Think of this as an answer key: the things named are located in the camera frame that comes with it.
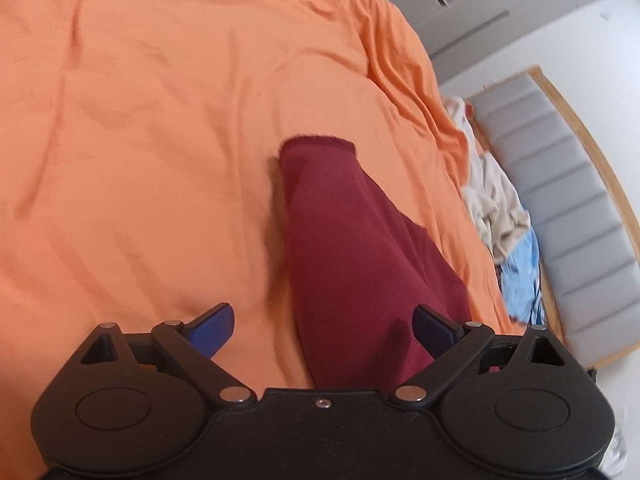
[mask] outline screw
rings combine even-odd
[[[220,399],[225,402],[247,402],[251,399],[251,390],[244,386],[228,386],[220,390]]]
[[[330,408],[332,405],[332,402],[329,399],[318,399],[316,400],[316,408]]]
[[[404,402],[419,402],[427,396],[427,391],[420,386],[400,386],[396,397]]]

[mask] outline orange fabric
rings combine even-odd
[[[28,418],[97,323],[146,332],[233,304],[216,361],[309,386],[289,304],[284,139],[363,169],[511,323],[458,197],[465,140],[386,0],[0,0],[0,474],[42,471]]]

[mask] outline folded maroon cloth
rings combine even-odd
[[[465,285],[350,142],[290,139],[280,167],[294,311],[316,387],[391,391],[433,361],[414,339],[414,308],[468,321]]]

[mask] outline white cloth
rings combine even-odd
[[[469,181],[461,190],[462,199],[494,263],[499,265],[529,231],[529,213],[494,156],[478,154],[465,102],[459,97],[447,97],[443,102],[458,129],[465,133],[469,146]]]

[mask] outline headboard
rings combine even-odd
[[[582,121],[540,67],[469,101],[531,215],[551,329],[585,366],[640,348],[640,226]]]

